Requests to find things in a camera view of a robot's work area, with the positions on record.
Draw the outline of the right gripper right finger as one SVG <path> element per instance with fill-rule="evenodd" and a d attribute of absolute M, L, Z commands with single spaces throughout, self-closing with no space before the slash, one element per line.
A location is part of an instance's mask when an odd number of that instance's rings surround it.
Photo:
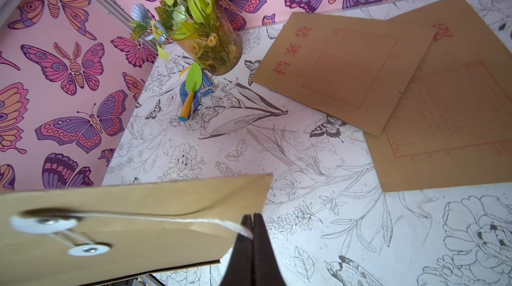
<path fill-rule="evenodd" d="M 253 214 L 253 236 L 254 285 L 285 286 L 285 281 L 279 270 L 267 228 L 261 214 Z"/>

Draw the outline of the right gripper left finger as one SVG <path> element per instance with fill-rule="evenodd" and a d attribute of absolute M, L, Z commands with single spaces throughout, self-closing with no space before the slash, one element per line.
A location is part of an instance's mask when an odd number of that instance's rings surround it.
<path fill-rule="evenodd" d="M 238 234 L 220 286 L 250 286 L 252 281 L 253 240 Z"/>

